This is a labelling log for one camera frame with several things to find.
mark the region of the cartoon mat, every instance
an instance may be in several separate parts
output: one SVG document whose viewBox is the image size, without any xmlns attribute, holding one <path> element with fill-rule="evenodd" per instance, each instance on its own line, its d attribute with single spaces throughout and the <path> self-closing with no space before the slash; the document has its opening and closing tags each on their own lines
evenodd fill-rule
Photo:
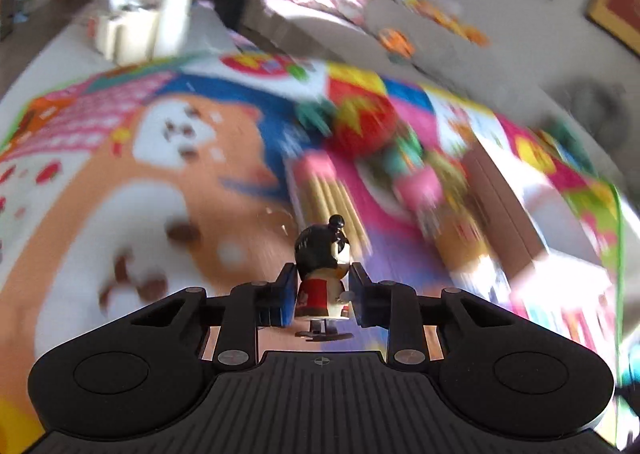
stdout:
<svg viewBox="0 0 640 454">
<path fill-rule="evenodd" d="M 225 294 L 238 283 L 274 280 L 292 261 L 298 228 L 283 154 L 322 145 L 297 127 L 294 107 L 323 96 L 338 108 L 353 97 L 390 103 L 427 147 L 455 157 L 474 134 L 511 149 L 552 180 L 616 285 L 615 192 L 482 106 L 369 71 L 261 53 L 94 76 L 32 101 L 0 155 L 0 358 L 11 359 L 0 367 L 2 454 L 21 452 L 42 432 L 26 381 L 51 348 L 185 287 Z M 385 210 L 354 163 L 334 161 L 371 240 L 364 260 L 371 278 L 429 295 L 449 285 L 415 225 Z M 613 367 L 615 303 L 612 288 L 579 312 L 506 306 Z M 262 329 L 260 348 L 385 348 L 383 330 L 353 320 L 344 330 L 354 338 L 337 344 L 296 338 L 303 326 Z"/>
</svg>

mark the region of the gray floor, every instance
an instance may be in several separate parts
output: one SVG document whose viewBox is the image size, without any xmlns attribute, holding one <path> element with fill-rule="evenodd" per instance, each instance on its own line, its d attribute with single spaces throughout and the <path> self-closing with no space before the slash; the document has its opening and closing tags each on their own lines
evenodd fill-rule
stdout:
<svg viewBox="0 0 640 454">
<path fill-rule="evenodd" d="M 0 98 L 88 1 L 53 0 L 33 13 L 27 22 L 15 25 L 14 32 L 0 42 Z"/>
</svg>

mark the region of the bear ear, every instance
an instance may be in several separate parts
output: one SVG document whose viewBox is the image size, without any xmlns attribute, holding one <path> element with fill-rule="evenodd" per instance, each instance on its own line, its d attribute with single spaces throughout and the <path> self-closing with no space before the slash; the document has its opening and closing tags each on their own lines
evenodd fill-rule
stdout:
<svg viewBox="0 0 640 454">
<path fill-rule="evenodd" d="M 240 108 L 253 122 L 258 123 L 262 119 L 262 111 L 257 107 L 243 105 Z"/>
</svg>

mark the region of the white bottle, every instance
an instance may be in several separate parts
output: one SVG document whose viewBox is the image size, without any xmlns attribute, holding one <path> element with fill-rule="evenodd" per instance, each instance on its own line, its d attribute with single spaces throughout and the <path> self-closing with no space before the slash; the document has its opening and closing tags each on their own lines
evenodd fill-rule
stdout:
<svg viewBox="0 0 640 454">
<path fill-rule="evenodd" d="M 191 0 L 162 0 L 153 58 L 177 56 L 189 30 Z"/>
</svg>

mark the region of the white wall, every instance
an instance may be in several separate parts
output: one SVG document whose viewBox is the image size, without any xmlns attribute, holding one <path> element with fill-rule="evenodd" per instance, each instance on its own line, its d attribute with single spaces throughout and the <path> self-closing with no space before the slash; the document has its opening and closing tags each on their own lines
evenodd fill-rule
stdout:
<svg viewBox="0 0 640 454">
<path fill-rule="evenodd" d="M 640 134 L 640 57 L 584 17 L 589 0 L 455 0 L 487 33 L 501 61 L 545 90 L 576 76 L 625 87 Z M 640 139 L 613 156 L 640 192 Z"/>
</svg>

